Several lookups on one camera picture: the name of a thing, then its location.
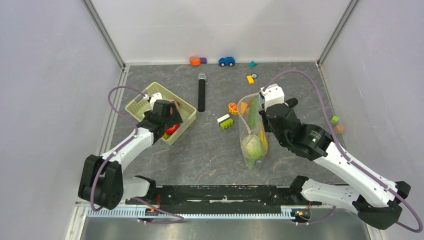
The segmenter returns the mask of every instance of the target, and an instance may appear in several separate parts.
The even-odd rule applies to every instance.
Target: white wall
[[[323,64],[347,149],[376,172],[412,186],[424,219],[424,1],[360,1]],[[403,207],[401,221],[416,228]],[[394,225],[387,239],[418,240]]]
[[[60,240],[120,69],[80,0],[0,11],[0,239]]]
[[[317,60],[349,0],[92,0],[127,63]]]

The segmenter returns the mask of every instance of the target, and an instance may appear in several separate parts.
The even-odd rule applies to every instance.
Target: yellow plastic basket
[[[142,92],[147,93],[149,96],[155,93],[161,93],[164,100],[173,99],[178,103],[178,110],[182,118],[181,126],[168,139],[164,139],[163,137],[160,138],[166,144],[172,145],[196,119],[196,108],[157,82],[152,82]],[[149,102],[143,100],[140,94],[131,100],[125,107],[125,110],[129,112],[138,122],[143,120],[143,113],[149,109]]]

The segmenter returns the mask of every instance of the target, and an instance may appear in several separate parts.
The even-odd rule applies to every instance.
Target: red toy vegetable
[[[165,133],[171,136],[175,131],[180,127],[180,124],[174,125],[173,127],[168,128]]]

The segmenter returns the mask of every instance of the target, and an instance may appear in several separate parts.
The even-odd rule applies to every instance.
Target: transparent bag
[[[259,114],[260,97],[254,93],[237,104],[241,152],[249,170],[258,169],[268,151],[268,139]]]

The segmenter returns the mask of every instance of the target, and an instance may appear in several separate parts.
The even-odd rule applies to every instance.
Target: toy car
[[[221,67],[224,67],[225,65],[232,67],[232,66],[234,66],[234,64],[236,64],[236,60],[232,56],[221,57],[218,61],[218,64]]]

